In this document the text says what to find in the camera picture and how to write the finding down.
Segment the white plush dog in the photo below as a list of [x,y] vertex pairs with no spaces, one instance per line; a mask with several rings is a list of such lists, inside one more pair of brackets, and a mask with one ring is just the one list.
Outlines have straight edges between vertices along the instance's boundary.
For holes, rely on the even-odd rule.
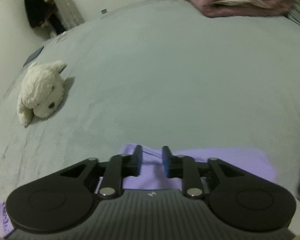
[[47,119],[57,111],[64,98],[61,72],[66,67],[62,61],[29,65],[17,102],[17,115],[23,126],[29,126],[34,116]]

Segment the dark hanging coat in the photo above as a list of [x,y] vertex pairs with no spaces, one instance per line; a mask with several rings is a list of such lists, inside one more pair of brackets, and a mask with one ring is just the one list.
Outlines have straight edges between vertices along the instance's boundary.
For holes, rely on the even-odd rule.
[[28,22],[32,29],[51,26],[57,35],[66,31],[57,16],[54,0],[24,0]]

